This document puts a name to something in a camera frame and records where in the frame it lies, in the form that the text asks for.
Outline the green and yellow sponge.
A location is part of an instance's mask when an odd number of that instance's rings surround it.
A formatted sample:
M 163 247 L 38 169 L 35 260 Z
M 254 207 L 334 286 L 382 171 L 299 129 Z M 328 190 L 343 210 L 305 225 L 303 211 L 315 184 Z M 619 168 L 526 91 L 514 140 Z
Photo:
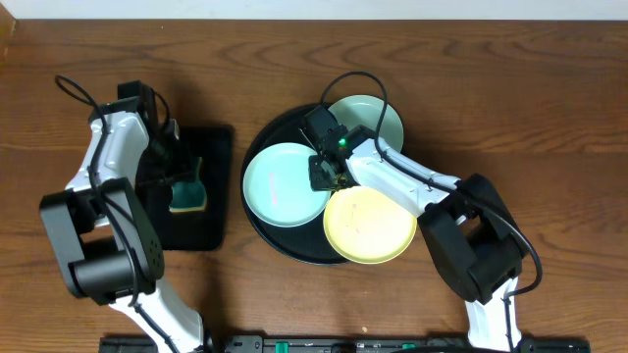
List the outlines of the green and yellow sponge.
M 196 157 L 193 160 L 191 179 L 175 182 L 172 189 L 172 200 L 169 211 L 173 214 L 202 212 L 207 206 L 207 192 L 202 180 L 200 170 L 202 159 Z

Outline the light blue plate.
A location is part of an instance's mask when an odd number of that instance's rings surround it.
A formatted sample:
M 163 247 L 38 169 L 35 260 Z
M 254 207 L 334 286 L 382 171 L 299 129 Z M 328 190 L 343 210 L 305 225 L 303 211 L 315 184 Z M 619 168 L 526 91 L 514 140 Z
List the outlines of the light blue plate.
M 303 144 L 283 142 L 269 146 L 244 171 L 246 205 L 261 221 L 275 227 L 299 227 L 326 208 L 330 191 L 314 191 L 309 158 L 316 152 Z

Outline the yellow plate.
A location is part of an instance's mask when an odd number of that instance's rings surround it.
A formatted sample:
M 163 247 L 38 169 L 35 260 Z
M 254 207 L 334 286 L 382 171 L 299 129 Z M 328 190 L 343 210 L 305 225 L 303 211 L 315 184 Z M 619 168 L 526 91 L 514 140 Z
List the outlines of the yellow plate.
M 330 245 L 345 259 L 375 265 L 405 251 L 414 238 L 417 219 L 383 193 L 354 186 L 332 195 L 323 228 Z

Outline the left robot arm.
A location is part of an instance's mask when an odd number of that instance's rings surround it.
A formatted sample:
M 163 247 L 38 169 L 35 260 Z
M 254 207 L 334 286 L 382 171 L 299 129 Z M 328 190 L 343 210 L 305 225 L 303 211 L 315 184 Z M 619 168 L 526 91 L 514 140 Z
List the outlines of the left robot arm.
M 65 286 L 134 321 L 159 352 L 208 352 L 202 316 L 165 278 L 163 249 L 136 190 L 196 182 L 200 161 L 186 151 L 177 122 L 161 118 L 163 96 L 140 80 L 119 84 L 99 104 L 78 83 L 55 84 L 90 107 L 91 139 L 65 189 L 45 195 L 39 215 Z

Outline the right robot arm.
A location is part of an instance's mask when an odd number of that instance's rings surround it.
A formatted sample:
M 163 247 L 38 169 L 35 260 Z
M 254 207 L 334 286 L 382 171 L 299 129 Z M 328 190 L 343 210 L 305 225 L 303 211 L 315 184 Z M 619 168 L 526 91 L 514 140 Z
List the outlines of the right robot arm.
M 485 177 L 427 169 L 377 130 L 346 128 L 323 105 L 304 116 L 300 130 L 315 149 L 311 187 L 332 194 L 324 231 L 337 252 L 357 263 L 386 262 L 419 230 L 439 275 L 465 302 L 470 344 L 495 351 L 519 345 L 517 281 L 523 259 L 536 253 Z

